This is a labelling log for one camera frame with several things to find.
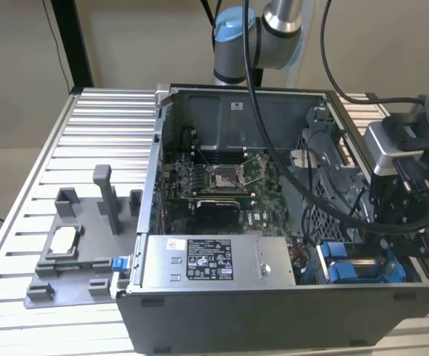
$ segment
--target black frame post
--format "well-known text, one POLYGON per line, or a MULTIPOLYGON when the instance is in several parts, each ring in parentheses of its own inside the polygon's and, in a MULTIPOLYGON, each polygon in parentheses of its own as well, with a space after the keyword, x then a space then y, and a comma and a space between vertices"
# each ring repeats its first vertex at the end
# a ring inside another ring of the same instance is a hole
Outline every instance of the black frame post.
POLYGON ((66 52, 74 87, 93 87, 84 38, 74 0, 51 0, 59 34, 66 52))

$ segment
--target warning label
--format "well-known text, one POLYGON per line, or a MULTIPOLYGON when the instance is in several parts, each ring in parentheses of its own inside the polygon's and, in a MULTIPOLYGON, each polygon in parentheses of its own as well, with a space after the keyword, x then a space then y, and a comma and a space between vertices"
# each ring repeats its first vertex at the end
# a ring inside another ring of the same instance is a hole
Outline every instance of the warning label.
POLYGON ((188 240, 186 277, 189 280, 233 280, 230 240, 188 240))

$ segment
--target white label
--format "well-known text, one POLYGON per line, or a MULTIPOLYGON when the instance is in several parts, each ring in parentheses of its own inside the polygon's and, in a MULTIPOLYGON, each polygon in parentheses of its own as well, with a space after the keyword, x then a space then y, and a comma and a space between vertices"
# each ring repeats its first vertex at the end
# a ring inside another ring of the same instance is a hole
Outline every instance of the white label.
POLYGON ((168 239, 167 250, 180 250, 186 249, 186 240, 181 239, 168 239))
POLYGON ((230 103, 230 109, 231 110, 242 110, 242 109, 244 109, 244 103, 243 102, 231 102, 230 103))

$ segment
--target blue latch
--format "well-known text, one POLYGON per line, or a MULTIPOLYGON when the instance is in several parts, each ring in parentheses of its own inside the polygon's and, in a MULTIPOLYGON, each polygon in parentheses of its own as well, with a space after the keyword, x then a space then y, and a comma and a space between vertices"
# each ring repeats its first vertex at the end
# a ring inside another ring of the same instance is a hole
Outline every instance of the blue latch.
POLYGON ((325 258, 347 258, 347 251, 344 243, 322 243, 321 252, 325 258))
POLYGON ((112 260, 112 272, 126 272, 128 257, 115 257, 112 260))

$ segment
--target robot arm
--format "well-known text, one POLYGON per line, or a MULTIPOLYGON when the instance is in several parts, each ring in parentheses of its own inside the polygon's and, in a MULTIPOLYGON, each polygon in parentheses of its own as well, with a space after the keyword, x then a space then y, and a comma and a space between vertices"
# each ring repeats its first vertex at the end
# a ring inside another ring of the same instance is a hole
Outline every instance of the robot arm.
MULTIPOLYGON (((262 17, 249 11, 252 67, 280 69, 301 50, 302 0, 272 0, 262 17)), ((214 80, 218 85, 237 85, 245 80, 242 58, 242 8, 232 7, 216 20, 214 80)))

